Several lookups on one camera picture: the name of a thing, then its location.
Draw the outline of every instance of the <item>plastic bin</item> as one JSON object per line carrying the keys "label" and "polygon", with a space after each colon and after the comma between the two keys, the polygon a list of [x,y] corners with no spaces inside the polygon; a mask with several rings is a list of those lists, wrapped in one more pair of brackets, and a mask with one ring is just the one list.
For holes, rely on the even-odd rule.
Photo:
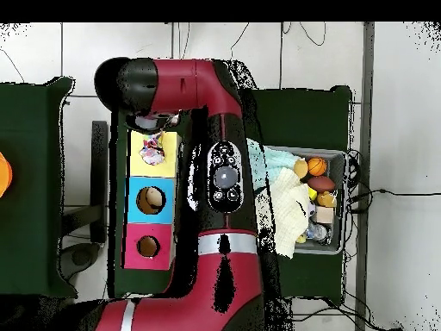
{"label": "plastic bin", "polygon": [[299,147],[268,146],[273,150],[287,151],[296,156],[308,160],[314,156],[326,160],[327,167],[324,175],[328,176],[334,183],[337,195],[337,208],[332,227],[332,239],[329,245],[321,245],[317,241],[307,240],[303,244],[295,244],[295,253],[311,253],[335,255],[345,247],[346,230],[346,199],[348,197],[347,181],[349,177],[349,156],[343,151],[320,150]]}

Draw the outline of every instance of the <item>green table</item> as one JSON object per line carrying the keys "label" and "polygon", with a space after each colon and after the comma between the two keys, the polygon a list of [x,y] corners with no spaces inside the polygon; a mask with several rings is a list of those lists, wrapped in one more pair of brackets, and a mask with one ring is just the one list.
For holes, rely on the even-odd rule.
{"label": "green table", "polygon": [[59,113],[73,80],[0,84],[0,151],[13,169],[0,198],[0,293],[74,297],[59,275]]}
{"label": "green table", "polygon": [[[257,102],[257,117],[265,145],[311,147],[346,151],[351,91],[346,86],[331,91],[263,90],[252,91]],[[124,183],[127,129],[117,118],[116,213],[115,237],[121,237],[124,207]],[[185,123],[175,128],[185,140]],[[259,140],[257,126],[245,121],[248,138]],[[137,271],[120,267],[121,243],[115,243],[115,295],[126,292],[158,293],[167,286],[171,270]],[[342,253],[337,255],[295,254],[293,259],[280,256],[279,271],[284,297],[328,297],[339,303],[341,295]]]}

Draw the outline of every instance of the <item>towel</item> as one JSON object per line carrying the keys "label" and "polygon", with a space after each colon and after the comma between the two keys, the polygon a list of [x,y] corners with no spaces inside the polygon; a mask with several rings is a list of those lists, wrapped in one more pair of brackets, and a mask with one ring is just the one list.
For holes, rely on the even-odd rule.
{"label": "towel", "polygon": [[265,187],[265,162],[268,172],[268,180],[274,184],[280,171],[285,167],[292,170],[295,162],[300,159],[287,151],[273,150],[264,146],[264,153],[260,145],[253,140],[246,139],[248,145],[248,154],[250,167],[252,169],[252,186],[254,190]]}
{"label": "towel", "polygon": [[[256,215],[268,216],[265,191],[256,197]],[[301,184],[292,169],[283,167],[274,184],[270,185],[276,232],[276,253],[292,259],[295,240],[305,232],[308,224],[309,195],[307,184]]]}

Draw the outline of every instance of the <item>white cloth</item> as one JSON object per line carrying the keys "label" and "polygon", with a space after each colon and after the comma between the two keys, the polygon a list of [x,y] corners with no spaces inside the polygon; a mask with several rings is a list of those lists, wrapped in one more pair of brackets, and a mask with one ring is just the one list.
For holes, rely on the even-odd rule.
{"label": "white cloth", "polygon": [[[256,197],[256,211],[259,218],[267,216],[269,207],[264,191]],[[292,169],[282,168],[274,184],[270,185],[272,208],[276,232],[274,240],[276,253],[292,259],[295,240],[305,232],[308,224],[309,195],[307,184],[302,184]]]}

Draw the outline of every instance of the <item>white stripe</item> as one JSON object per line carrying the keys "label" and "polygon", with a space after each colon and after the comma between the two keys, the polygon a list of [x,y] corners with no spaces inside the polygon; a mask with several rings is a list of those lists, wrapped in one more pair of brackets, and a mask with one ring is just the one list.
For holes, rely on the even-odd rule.
{"label": "white stripe", "polygon": [[122,317],[121,331],[132,331],[132,320],[134,319],[135,304],[132,301],[127,301],[124,316]]}
{"label": "white stripe", "polygon": [[[207,234],[198,238],[199,255],[218,253],[222,234]],[[258,253],[256,237],[252,234],[225,234],[230,241],[232,253]]]}

